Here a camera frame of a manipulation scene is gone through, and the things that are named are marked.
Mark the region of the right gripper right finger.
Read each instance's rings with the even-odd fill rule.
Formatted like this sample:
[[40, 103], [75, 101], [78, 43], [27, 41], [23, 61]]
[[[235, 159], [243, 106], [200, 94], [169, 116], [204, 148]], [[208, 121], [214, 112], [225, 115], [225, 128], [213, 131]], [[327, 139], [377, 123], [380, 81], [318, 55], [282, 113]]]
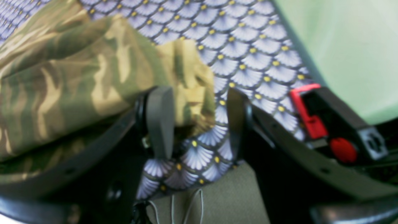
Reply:
[[309, 149], [243, 92], [228, 91], [233, 157], [255, 171], [272, 224], [391, 224], [397, 187], [355, 174]]

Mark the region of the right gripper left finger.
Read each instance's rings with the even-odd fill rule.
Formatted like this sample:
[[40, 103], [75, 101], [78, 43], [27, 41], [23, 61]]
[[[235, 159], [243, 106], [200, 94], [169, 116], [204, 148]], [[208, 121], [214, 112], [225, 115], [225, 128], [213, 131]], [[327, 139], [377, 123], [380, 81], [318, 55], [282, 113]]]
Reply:
[[172, 157], [174, 115], [172, 87], [142, 92], [133, 109], [79, 154], [1, 185], [1, 223], [130, 223], [146, 161]]

